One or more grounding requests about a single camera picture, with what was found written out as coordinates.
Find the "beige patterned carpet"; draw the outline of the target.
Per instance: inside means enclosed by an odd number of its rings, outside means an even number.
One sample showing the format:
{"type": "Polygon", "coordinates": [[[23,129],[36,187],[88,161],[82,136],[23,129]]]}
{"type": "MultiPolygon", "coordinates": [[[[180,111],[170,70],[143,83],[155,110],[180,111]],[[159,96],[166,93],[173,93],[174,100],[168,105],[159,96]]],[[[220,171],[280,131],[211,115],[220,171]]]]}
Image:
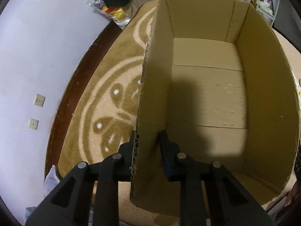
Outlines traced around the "beige patterned carpet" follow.
{"type": "MultiPolygon", "coordinates": [[[[115,153],[136,129],[142,71],[158,2],[142,6],[113,43],[87,85],[71,120],[58,163],[62,176],[76,162],[97,163],[115,153]]],[[[120,219],[133,225],[178,225],[131,202],[131,183],[120,185],[120,219]]]]}

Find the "wall socket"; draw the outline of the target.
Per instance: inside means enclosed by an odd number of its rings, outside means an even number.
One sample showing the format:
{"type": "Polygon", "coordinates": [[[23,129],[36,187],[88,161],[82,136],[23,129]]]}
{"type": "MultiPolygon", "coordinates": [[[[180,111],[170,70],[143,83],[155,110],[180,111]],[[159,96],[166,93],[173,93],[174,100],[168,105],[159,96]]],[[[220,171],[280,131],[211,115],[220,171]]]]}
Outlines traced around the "wall socket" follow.
{"type": "Polygon", "coordinates": [[[42,96],[40,94],[36,94],[35,100],[34,100],[34,105],[38,107],[43,107],[45,102],[45,96],[42,96]]]}
{"type": "Polygon", "coordinates": [[[29,128],[32,130],[37,130],[39,124],[39,120],[31,118],[29,120],[29,128]]]}

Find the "snack bag by wall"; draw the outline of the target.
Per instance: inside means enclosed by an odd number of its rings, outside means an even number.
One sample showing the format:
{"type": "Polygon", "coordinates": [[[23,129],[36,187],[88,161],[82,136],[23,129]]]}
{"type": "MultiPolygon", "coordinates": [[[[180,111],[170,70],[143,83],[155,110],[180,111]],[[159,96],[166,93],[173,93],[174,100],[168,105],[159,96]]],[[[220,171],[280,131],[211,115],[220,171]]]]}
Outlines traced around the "snack bag by wall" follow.
{"type": "Polygon", "coordinates": [[[131,18],[123,7],[107,7],[104,0],[87,0],[86,5],[92,7],[96,13],[112,20],[122,30],[124,30],[131,21],[131,18]]]}

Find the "cardboard box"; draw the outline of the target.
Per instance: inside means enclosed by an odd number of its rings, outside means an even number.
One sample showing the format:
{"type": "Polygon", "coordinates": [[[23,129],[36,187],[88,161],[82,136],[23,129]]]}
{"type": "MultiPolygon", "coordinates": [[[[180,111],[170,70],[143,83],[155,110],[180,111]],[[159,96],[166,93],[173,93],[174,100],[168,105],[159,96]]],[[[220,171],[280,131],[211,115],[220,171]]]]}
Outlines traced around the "cardboard box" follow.
{"type": "Polygon", "coordinates": [[[158,0],[142,71],[131,202],[178,216],[157,134],[197,161],[221,162],[261,205],[292,173],[299,103],[288,59],[244,0],[158,0]]]}

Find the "upper wall socket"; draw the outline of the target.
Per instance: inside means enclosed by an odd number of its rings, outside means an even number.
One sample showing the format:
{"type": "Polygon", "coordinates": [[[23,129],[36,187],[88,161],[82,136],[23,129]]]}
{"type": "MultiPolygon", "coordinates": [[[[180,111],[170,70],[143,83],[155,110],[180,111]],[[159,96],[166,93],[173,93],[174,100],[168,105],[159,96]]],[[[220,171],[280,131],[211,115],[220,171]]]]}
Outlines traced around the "upper wall socket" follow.
{"type": "Polygon", "coordinates": [[[38,107],[43,107],[45,102],[45,96],[42,96],[40,94],[36,94],[35,100],[34,100],[34,105],[38,107]]]}

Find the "lower wall socket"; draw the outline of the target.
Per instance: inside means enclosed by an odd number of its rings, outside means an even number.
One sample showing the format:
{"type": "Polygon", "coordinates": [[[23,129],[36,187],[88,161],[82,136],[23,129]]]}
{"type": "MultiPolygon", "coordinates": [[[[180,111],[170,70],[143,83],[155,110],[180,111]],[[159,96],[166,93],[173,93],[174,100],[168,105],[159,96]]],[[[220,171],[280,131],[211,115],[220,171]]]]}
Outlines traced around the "lower wall socket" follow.
{"type": "Polygon", "coordinates": [[[32,130],[37,130],[39,124],[39,120],[31,118],[29,120],[29,128],[32,130]]]}

